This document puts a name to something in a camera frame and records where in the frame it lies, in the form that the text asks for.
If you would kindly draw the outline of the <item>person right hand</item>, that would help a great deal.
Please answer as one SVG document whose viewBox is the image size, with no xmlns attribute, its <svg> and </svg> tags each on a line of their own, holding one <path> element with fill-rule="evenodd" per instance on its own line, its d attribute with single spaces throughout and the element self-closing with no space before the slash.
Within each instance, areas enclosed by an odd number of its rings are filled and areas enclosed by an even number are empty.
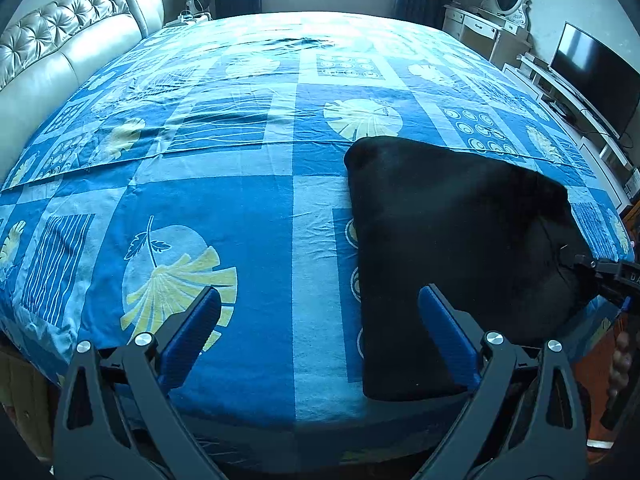
<svg viewBox="0 0 640 480">
<path fill-rule="evenodd" d="M 626 332 L 621 332 L 615 341 L 615 350 L 608 372 L 608 397 L 610 399 L 615 399 L 620 390 L 628 385 L 632 360 L 629 349 L 629 335 Z"/>
</svg>

